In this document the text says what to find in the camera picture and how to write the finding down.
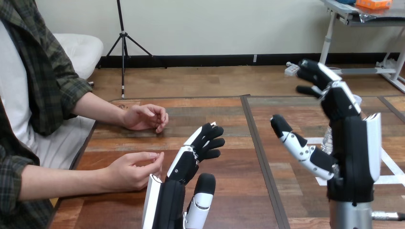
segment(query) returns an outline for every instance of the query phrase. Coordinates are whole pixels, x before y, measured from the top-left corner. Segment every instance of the forearm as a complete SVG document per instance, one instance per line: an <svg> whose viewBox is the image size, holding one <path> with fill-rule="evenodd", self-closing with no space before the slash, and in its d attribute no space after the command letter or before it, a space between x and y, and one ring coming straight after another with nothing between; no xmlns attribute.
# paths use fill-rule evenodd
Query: forearm
<svg viewBox="0 0 405 229"><path fill-rule="evenodd" d="M78 171L28 165L21 177L21 201L109 192L104 169Z"/></svg>
<svg viewBox="0 0 405 229"><path fill-rule="evenodd" d="M72 113L103 123L122 126L125 111L93 93L87 93L76 103Z"/></svg>

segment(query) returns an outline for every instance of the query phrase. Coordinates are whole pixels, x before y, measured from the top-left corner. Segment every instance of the silver cylindrical base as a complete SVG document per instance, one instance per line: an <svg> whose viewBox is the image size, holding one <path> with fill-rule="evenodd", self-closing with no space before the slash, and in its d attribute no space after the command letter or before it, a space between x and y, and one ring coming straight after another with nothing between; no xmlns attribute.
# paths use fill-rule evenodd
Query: silver cylindrical base
<svg viewBox="0 0 405 229"><path fill-rule="evenodd" d="M372 229L371 203L329 201L330 227L332 229Z"/></svg>

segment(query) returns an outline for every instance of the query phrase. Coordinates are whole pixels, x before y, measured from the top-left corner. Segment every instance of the white cushion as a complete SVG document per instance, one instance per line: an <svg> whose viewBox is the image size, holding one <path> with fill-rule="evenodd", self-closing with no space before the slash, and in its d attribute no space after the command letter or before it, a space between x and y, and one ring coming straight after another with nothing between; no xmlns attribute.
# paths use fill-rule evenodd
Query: white cushion
<svg viewBox="0 0 405 229"><path fill-rule="evenodd" d="M88 79L93 73L101 53L103 43L97 37L71 33L53 34L59 41L80 78Z"/></svg>

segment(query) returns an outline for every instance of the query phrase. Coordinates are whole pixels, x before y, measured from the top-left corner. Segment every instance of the human hand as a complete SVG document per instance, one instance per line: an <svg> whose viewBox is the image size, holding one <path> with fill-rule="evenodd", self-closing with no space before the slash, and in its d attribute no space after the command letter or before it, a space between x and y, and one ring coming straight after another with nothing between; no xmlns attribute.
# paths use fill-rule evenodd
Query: human hand
<svg viewBox="0 0 405 229"><path fill-rule="evenodd" d="M141 152L125 154L104 168L107 189L110 192L138 191L148 185L149 175L160 177L164 153ZM151 161L137 166L141 161Z"/></svg>
<svg viewBox="0 0 405 229"><path fill-rule="evenodd" d="M156 128L156 133L160 133L168 122L165 108L153 104L134 105L124 114L124 127L130 130Z"/></svg>

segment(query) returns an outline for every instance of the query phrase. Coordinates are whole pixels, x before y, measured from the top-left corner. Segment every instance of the wood grain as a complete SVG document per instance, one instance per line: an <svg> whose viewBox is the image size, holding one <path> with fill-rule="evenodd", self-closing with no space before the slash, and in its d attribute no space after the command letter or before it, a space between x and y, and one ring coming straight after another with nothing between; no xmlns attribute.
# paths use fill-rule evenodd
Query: wood grain
<svg viewBox="0 0 405 229"><path fill-rule="evenodd" d="M162 174L166 174L179 148L201 125L217 121L226 144L221 156L204 160L186 186L184 209L192 198L197 177L212 173L216 190L205 229L277 228L268 190L260 169L253 140L239 98L153 99L134 103L167 105L170 121L162 134L133 132L110 125L98 125L77 169L92 170L110 165L126 153L165 152ZM130 101L114 105L131 106ZM53 219L52 229L140 228L146 190L131 193L90 195L64 199Z"/></svg>
<svg viewBox="0 0 405 229"><path fill-rule="evenodd" d="M303 97L252 97L248 101L291 228L330 228L327 187L320 186L314 175L284 148L269 122L272 115L281 114L293 131L303 137L323 137L329 121L319 102ZM377 97L364 97L361 107L363 117L382 114L383 148L401 169L405 169L405 124ZM384 162L381 175L393 175ZM373 209L405 211L402 184L374 187ZM388 223L387 227L398 228L399 225ZM381 222L376 222L374 228L382 226Z"/></svg>
<svg viewBox="0 0 405 229"><path fill-rule="evenodd" d="M370 67L336 65L340 68ZM125 72L126 98L188 97L224 95L303 96L296 77L285 77L285 66L190 67L168 69L130 69ZM88 79L95 82L94 93L105 100L121 97L121 69L95 69ZM383 77L343 75L351 91L359 96L402 94Z"/></svg>
<svg viewBox="0 0 405 229"><path fill-rule="evenodd" d="M389 101L398 111L402 113L405 112L405 96L392 96L384 98Z"/></svg>

